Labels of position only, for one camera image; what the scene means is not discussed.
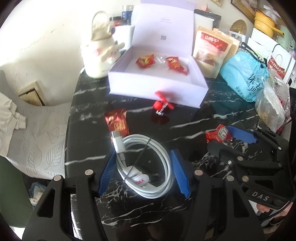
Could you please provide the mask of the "red ketchup sachet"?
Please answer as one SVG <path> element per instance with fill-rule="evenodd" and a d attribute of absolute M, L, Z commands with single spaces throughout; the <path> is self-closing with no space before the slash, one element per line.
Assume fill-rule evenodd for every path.
<path fill-rule="evenodd" d="M 214 131 L 208 132 L 205 134 L 207 143 L 211 141 L 217 141 L 219 143 L 223 143 L 224 141 L 232 140 L 232 136 L 230 131 L 226 128 L 226 126 L 219 124 Z"/>

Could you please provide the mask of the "dark red brown snack packet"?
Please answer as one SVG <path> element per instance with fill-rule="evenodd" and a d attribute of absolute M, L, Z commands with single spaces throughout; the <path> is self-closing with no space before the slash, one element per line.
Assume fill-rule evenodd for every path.
<path fill-rule="evenodd" d="M 110 132 L 119 131 L 122 137 L 128 136 L 130 130 L 126 121 L 126 109 L 116 109 L 104 114 Z"/>

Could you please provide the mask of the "red gold candy packet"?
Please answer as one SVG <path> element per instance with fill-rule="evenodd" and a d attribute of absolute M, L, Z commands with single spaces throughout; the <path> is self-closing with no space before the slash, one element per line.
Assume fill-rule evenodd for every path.
<path fill-rule="evenodd" d="M 154 54 L 151 55 L 145 55 L 145 56 L 140 56 L 137 61 L 136 64 L 138 65 L 138 67 L 140 68 L 149 68 L 152 65 L 155 64 L 155 60 L 154 60 Z"/>
<path fill-rule="evenodd" d="M 168 64 L 168 68 L 171 70 L 177 71 L 178 73 L 182 73 L 184 75 L 188 75 L 188 70 L 185 65 L 183 65 L 178 57 L 170 56 L 166 58 L 166 62 Z"/>

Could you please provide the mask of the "clear plastic clip holder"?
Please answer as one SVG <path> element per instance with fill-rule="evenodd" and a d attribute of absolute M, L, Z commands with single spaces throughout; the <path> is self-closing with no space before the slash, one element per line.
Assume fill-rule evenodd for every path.
<path fill-rule="evenodd" d="M 155 60 L 159 64 L 163 64 L 163 65 L 166 65 L 167 64 L 167 60 L 163 56 L 155 56 Z"/>

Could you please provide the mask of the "clear plastic bag of food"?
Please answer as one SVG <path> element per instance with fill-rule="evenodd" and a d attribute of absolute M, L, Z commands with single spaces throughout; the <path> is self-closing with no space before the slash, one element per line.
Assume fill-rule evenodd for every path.
<path fill-rule="evenodd" d="M 263 89 L 257 93 L 255 108 L 259 118 L 275 133 L 290 118 L 290 90 L 275 70 L 268 73 Z"/>

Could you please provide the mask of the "light blue plastic bag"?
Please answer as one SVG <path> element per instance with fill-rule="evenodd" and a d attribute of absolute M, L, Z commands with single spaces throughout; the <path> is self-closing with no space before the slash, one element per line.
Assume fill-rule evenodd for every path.
<path fill-rule="evenodd" d="M 220 75 L 246 102 L 255 102 L 257 93 L 263 89 L 263 82 L 268 78 L 268 70 L 265 63 L 250 53 L 240 51 L 226 61 Z"/>

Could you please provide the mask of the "red white paper bag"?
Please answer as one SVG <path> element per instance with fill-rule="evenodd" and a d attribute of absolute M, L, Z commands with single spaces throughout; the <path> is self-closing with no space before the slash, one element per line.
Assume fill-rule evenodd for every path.
<path fill-rule="evenodd" d="M 268 70 L 274 70 L 276 73 L 283 79 L 286 75 L 287 69 L 283 68 L 281 65 L 279 65 L 276 60 L 273 58 L 273 56 L 270 56 L 267 59 L 267 69 Z"/>

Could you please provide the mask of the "green chair seat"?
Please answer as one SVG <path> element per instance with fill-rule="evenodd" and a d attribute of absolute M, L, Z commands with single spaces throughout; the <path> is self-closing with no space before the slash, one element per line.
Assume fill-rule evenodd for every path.
<path fill-rule="evenodd" d="M 24 228 L 33 212 L 22 172 L 1 157 L 1 214 L 12 227 Z"/>

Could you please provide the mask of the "kraft hawthorn snack pouch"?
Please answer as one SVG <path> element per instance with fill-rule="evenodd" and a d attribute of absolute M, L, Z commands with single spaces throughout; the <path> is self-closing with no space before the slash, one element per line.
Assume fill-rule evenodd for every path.
<path fill-rule="evenodd" d="M 193 57 L 205 78 L 216 78 L 233 40 L 218 30 L 200 26 L 196 32 Z"/>

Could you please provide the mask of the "black white photo card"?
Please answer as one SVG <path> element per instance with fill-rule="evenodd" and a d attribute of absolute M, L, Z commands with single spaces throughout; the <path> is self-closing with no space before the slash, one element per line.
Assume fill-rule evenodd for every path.
<path fill-rule="evenodd" d="M 237 32 L 233 32 L 231 30 L 229 30 L 229 35 L 237 40 L 239 40 L 241 43 L 245 42 L 246 40 L 246 36 L 241 34 L 241 33 L 237 33 Z"/>

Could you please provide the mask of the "woven straw fan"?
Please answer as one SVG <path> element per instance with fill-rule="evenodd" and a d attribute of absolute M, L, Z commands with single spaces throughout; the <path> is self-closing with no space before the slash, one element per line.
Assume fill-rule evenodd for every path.
<path fill-rule="evenodd" d="M 247 33 L 247 25 L 244 20 L 236 20 L 230 27 L 231 32 L 235 32 L 241 35 L 246 35 Z"/>

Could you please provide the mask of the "yellow pot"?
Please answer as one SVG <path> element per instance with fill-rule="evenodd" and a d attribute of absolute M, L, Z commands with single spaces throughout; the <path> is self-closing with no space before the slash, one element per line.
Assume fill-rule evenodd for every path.
<path fill-rule="evenodd" d="M 254 27 L 263 32 L 270 38 L 273 37 L 274 33 L 278 33 L 281 36 L 285 36 L 284 32 L 275 27 L 275 23 L 272 18 L 264 14 L 261 10 L 255 9 Z"/>

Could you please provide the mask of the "lavender open gift box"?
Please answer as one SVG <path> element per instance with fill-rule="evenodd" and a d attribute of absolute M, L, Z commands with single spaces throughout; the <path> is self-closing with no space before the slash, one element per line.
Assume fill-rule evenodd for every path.
<path fill-rule="evenodd" d="M 132 45 L 108 73 L 110 94 L 199 108 L 208 85 L 193 51 L 195 3 L 141 1 L 133 8 Z"/>

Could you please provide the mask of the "light grey cloth garment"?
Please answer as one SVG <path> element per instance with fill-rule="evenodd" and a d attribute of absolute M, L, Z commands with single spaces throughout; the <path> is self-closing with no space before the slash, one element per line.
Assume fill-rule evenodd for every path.
<path fill-rule="evenodd" d="M 1 93 L 1 156 L 6 157 L 14 130 L 26 128 L 26 117 L 16 111 L 17 105 Z"/>

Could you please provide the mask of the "black white foil bag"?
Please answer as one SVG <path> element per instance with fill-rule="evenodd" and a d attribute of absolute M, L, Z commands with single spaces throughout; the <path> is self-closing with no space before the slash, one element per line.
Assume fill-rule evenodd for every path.
<path fill-rule="evenodd" d="M 203 11 L 200 9 L 194 10 L 194 30 L 197 31 L 199 27 L 210 30 L 218 29 L 221 22 L 221 16 Z"/>

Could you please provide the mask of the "white paper cup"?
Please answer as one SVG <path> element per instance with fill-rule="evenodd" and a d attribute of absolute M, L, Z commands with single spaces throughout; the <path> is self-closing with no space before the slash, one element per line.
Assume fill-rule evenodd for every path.
<path fill-rule="evenodd" d="M 114 41 L 117 41 L 118 44 L 124 43 L 125 46 L 123 50 L 128 50 L 132 45 L 132 38 L 134 33 L 134 26 L 131 25 L 122 25 L 116 26 L 115 32 L 113 34 Z"/>

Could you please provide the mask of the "red jar black lid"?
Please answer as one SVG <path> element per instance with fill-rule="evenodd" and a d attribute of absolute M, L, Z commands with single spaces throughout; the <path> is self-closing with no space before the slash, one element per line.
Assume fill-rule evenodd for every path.
<path fill-rule="evenodd" d="M 121 18 L 121 16 L 111 16 L 109 18 L 109 20 L 110 20 L 110 22 L 112 23 L 112 25 L 114 27 L 121 26 L 122 25 L 122 18 Z"/>

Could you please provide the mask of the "blue label clear jar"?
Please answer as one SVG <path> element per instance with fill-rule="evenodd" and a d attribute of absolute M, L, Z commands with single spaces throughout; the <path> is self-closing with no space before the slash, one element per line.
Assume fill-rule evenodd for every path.
<path fill-rule="evenodd" d="M 133 5 L 122 6 L 121 19 L 123 25 L 131 25 Z"/>

